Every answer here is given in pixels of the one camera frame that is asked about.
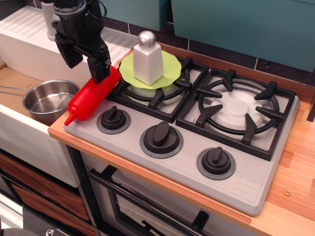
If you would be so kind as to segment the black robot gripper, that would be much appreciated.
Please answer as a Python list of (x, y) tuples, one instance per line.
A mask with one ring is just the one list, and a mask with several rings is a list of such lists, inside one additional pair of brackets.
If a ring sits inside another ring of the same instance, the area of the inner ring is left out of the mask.
[(54, 0), (53, 5), (59, 20), (52, 26), (62, 58), (74, 68), (87, 56), (92, 79), (99, 84), (110, 75), (111, 66), (108, 47), (100, 36), (107, 14), (105, 4), (100, 0)]

